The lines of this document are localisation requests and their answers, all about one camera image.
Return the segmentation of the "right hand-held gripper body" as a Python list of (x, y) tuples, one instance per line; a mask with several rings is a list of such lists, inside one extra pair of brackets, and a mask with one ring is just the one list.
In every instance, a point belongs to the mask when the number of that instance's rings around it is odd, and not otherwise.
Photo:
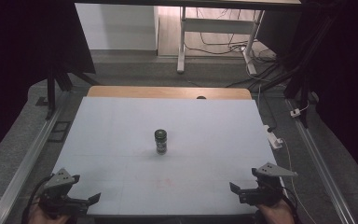
[(256, 169), (259, 173), (256, 178), (257, 188), (243, 189), (242, 195), (240, 195), (240, 203), (272, 206), (284, 197), (281, 178), (297, 176), (297, 172), (290, 171), (270, 162)]

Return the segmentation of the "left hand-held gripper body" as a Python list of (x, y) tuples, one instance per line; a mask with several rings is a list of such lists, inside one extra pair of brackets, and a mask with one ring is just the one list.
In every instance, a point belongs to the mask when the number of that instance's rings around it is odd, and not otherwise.
[(56, 218), (62, 215), (80, 217), (87, 214), (87, 200), (68, 196), (69, 190), (74, 185), (73, 182), (72, 175), (61, 168), (43, 185), (39, 206), (49, 217)]

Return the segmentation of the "person's left hand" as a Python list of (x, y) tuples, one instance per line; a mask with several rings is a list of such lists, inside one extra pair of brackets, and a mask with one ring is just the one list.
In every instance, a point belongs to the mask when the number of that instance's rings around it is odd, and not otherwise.
[(32, 203), (32, 206), (27, 216), (26, 224), (66, 224), (70, 216), (57, 216), (56, 218), (49, 217), (39, 206), (38, 202)]

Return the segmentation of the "person's right hand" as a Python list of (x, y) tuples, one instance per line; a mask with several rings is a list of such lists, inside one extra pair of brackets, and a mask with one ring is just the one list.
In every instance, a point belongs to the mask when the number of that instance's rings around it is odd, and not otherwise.
[(272, 206), (258, 204), (256, 206), (268, 224), (295, 224), (290, 206), (283, 200)]

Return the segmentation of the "white power strip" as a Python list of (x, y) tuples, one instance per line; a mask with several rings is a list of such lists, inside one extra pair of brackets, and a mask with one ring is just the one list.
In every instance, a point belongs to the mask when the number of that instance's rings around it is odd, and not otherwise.
[(265, 125), (264, 129), (266, 131), (267, 139), (268, 139), (271, 147), (273, 149), (282, 148), (283, 140), (281, 138), (278, 138), (268, 125)]

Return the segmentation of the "white table mat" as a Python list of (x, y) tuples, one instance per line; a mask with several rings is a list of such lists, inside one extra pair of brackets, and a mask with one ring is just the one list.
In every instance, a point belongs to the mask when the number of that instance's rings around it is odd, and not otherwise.
[(274, 161), (253, 100), (86, 97), (55, 167), (80, 175), (70, 196), (101, 194), (92, 215), (216, 216), (252, 214), (229, 183), (253, 189)]

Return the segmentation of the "black metal stand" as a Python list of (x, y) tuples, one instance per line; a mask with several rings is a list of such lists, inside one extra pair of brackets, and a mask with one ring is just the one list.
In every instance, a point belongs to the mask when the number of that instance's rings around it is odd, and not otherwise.
[(278, 54), (278, 63), (285, 73), (268, 84), (261, 86), (261, 91), (283, 84), (289, 79), (283, 91), (285, 98), (293, 99), (300, 94), (300, 115), (298, 118), (305, 128), (309, 93), (308, 71), (311, 59), (311, 42), (319, 30), (316, 21), (304, 13), (266, 11), (261, 21), (258, 35), (261, 41)]
[(70, 91), (73, 88), (73, 83), (69, 78), (70, 74), (79, 77), (81, 80), (89, 83), (91, 86), (98, 86), (100, 82), (87, 76), (85, 73), (69, 66), (70, 71), (66, 71), (65, 66), (55, 65), (51, 68), (48, 74), (48, 113), (46, 120), (52, 118), (56, 109), (55, 86), (58, 85), (62, 91)]

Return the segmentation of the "black curtain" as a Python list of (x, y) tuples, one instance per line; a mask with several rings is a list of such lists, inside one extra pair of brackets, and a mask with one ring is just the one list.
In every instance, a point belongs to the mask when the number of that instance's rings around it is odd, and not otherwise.
[[(358, 163), (358, 0), (300, 0), (318, 7), (335, 2), (335, 16), (305, 73), (319, 97), (316, 111)], [(316, 37), (322, 10), (266, 11), (258, 40), (275, 51), (289, 71), (296, 68)]]
[(0, 0), (0, 143), (35, 83), (94, 73), (76, 0)]

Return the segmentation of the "white cabinet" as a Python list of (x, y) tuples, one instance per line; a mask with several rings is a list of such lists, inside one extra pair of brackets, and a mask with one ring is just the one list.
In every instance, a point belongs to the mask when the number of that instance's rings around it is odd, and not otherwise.
[(158, 8), (76, 3), (90, 49), (157, 50)]

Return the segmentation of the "aluminium rail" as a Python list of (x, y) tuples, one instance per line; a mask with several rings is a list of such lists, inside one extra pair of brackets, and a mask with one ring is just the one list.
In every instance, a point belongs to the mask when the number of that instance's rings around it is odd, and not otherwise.
[(37, 133), (33, 143), (27, 149), (19, 168), (9, 182), (3, 196), (0, 198), (0, 224), (6, 222), (10, 211), (21, 193), (24, 183), (32, 172), (34, 164), (36, 163), (43, 146), (47, 142), (48, 136), (51, 133), (57, 118), (61, 114), (64, 105), (67, 103), (69, 96), (70, 93), (68, 91), (60, 94), (55, 111), (52, 113), (50, 119), (43, 123), (41, 130)]
[(306, 128), (302, 122), (294, 118), (297, 131), (301, 136), (303, 145), (306, 147), (310, 159), (313, 162), (314, 169), (317, 171), (320, 177), (326, 197), (336, 210), (337, 216), (340, 219), (341, 224), (356, 224), (354, 215), (351, 212), (341, 190), (339, 189), (336, 181), (334, 180), (329, 168), (324, 161), (324, 158), (319, 151), (310, 131)]

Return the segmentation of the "white desk frame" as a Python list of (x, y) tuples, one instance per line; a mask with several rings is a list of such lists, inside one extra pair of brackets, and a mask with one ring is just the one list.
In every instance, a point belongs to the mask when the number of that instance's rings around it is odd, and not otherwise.
[(253, 49), (255, 36), (261, 23), (264, 11), (257, 10), (252, 21), (230, 21), (219, 19), (197, 19), (186, 16), (186, 7), (181, 7), (180, 12), (180, 42), (177, 61), (177, 73), (185, 71), (185, 37), (186, 32), (248, 35), (249, 39), (245, 47), (241, 47), (241, 54), (246, 63), (246, 71), (249, 75), (255, 75), (256, 70), (250, 53)]

